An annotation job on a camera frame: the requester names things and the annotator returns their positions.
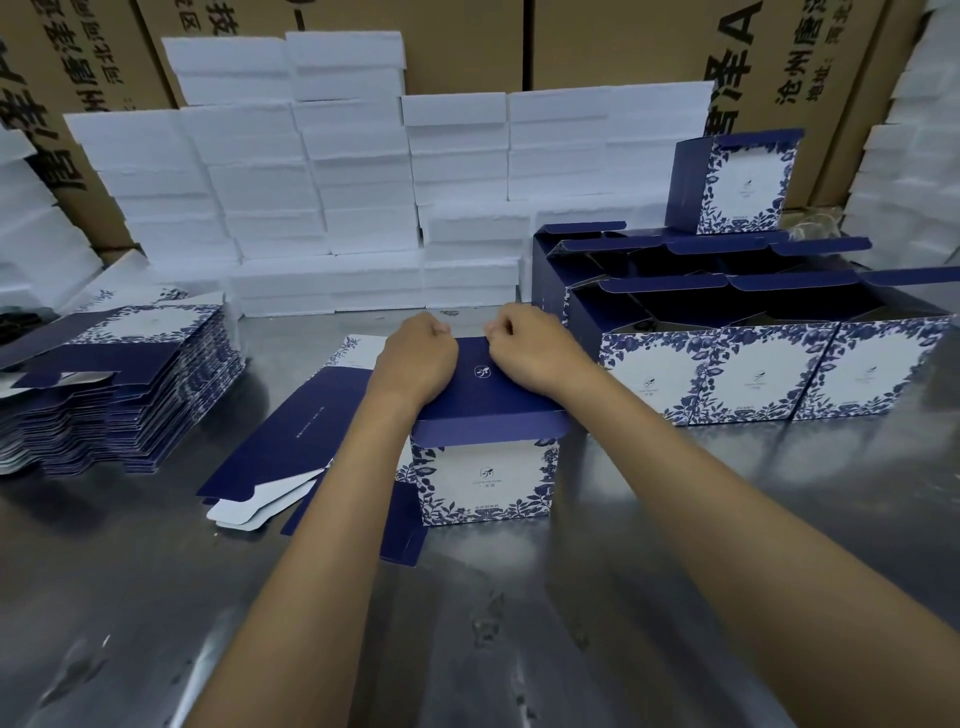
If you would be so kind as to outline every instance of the right hand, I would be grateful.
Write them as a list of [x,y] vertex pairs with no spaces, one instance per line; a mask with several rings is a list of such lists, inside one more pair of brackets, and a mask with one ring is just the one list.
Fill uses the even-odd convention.
[[598,371],[556,316],[528,303],[507,303],[483,330],[490,356],[510,379],[560,404],[571,383]]

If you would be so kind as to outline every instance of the brown cardboard box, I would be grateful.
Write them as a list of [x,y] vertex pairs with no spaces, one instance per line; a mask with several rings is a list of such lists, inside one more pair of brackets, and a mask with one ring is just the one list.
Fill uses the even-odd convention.
[[714,80],[708,133],[805,129],[787,195],[805,206],[883,4],[538,0],[533,86]]
[[0,96],[0,121],[34,142],[31,164],[93,247],[132,247],[120,209],[63,121],[76,111],[172,106],[129,2],[5,0]]
[[520,91],[523,0],[137,0],[181,106],[161,38],[401,31],[407,93]]
[[890,94],[910,60],[925,5],[924,0],[889,0],[884,8],[839,129],[833,136],[827,162],[820,171],[812,205],[846,202],[870,128],[886,118]]

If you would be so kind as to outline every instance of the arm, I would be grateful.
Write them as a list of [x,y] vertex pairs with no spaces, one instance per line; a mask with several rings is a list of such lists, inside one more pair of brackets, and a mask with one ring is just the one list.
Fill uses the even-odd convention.
[[555,317],[512,303],[485,331],[507,375],[600,443],[798,725],[957,724],[956,632],[688,440]]
[[323,486],[187,728],[347,725],[396,461],[456,361],[449,326],[428,313],[387,339]]

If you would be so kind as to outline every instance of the forearm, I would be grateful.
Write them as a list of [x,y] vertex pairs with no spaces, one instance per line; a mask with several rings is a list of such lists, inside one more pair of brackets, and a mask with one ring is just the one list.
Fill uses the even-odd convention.
[[948,725],[960,638],[594,368],[562,404],[799,725]]
[[188,726],[346,725],[396,462],[416,414],[401,398],[364,398]]

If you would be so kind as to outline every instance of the navy blue box lid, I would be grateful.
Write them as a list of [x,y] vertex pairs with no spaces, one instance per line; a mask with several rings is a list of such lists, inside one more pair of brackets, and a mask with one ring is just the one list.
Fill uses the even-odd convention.
[[453,379],[420,412],[411,440],[422,448],[541,440],[566,434],[569,419],[546,397],[514,384],[483,336],[457,339]]

